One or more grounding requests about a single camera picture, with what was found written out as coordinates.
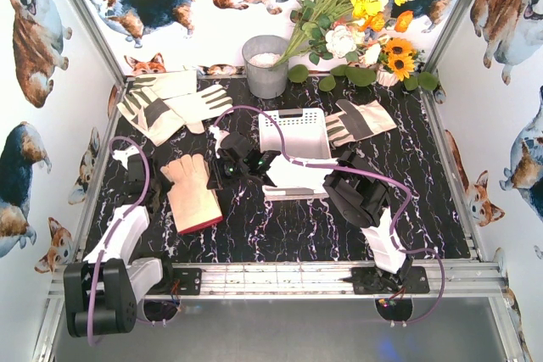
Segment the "tan leather glove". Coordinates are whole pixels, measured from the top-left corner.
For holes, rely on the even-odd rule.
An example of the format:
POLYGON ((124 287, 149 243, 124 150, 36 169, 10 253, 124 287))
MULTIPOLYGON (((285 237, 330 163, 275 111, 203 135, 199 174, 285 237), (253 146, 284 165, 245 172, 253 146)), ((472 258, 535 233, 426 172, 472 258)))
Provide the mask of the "tan leather glove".
POLYGON ((210 172, 202 154, 185 154, 160 171, 172 183, 167 197, 178 233, 188 234, 223 220, 216 193, 207 188, 210 172))

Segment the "white grey striped glove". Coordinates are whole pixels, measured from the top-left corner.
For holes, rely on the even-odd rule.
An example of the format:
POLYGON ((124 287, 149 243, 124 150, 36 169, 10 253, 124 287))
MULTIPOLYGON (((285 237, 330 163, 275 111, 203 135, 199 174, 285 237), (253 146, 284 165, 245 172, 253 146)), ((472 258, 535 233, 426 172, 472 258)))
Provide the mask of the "white grey striped glove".
POLYGON ((334 147, 359 142, 397 127, 377 100, 356 105, 347 99, 339 99, 336 106, 339 112, 325 118, 327 137, 334 147))

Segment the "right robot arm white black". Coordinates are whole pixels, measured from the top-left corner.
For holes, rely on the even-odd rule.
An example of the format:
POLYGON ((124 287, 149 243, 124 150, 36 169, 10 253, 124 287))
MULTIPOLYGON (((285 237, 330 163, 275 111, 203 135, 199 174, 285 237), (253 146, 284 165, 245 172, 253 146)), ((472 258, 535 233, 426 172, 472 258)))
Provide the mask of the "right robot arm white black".
POLYGON ((296 199, 324 193, 345 220, 362 229, 380 270, 391 274, 408 270, 406 250, 391 228, 389 188, 380 175, 363 168, 361 157, 346 153, 340 159, 287 159, 277 150, 259 151, 238 132, 213 125, 210 133, 216 157, 208 189, 222 190, 246 180, 268 197, 296 199))

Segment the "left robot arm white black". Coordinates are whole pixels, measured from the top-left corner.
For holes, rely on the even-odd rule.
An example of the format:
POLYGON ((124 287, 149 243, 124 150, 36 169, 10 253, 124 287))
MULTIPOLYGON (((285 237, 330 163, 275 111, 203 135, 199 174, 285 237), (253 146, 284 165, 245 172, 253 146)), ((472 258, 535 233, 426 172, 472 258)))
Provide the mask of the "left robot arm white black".
POLYGON ((150 223, 144 205, 151 181, 148 159, 135 143, 115 150, 112 156, 129 175, 143 171, 143 184, 137 188, 139 196, 134 203, 114 210, 97 246, 81 262, 67 265, 63 274, 68 332, 72 337, 85 337, 91 346, 105 335, 132 331, 138 322, 166 326, 176 315, 167 312, 159 319, 151 319, 145 313, 145 296, 164 277, 162 260, 151 256, 130 261, 138 238, 150 223))

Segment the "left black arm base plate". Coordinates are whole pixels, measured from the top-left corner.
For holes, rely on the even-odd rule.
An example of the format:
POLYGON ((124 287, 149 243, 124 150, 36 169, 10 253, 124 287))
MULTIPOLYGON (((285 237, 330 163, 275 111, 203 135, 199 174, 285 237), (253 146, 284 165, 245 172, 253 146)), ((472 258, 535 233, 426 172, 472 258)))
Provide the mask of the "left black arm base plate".
POLYGON ((202 270, 193 267, 171 267, 165 273, 165 290, 171 295, 198 296, 202 270))

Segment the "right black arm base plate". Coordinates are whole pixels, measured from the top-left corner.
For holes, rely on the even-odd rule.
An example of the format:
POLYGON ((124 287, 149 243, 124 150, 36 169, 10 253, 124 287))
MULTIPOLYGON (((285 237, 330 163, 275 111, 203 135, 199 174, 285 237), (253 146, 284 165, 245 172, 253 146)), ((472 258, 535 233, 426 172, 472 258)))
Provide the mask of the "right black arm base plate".
POLYGON ((405 276, 393 275, 377 267, 353 267, 350 272, 350 276, 340 280, 351 284, 357 295, 395 294, 401 290, 406 294, 426 294, 430 291, 426 270, 421 266, 412 266, 405 276))

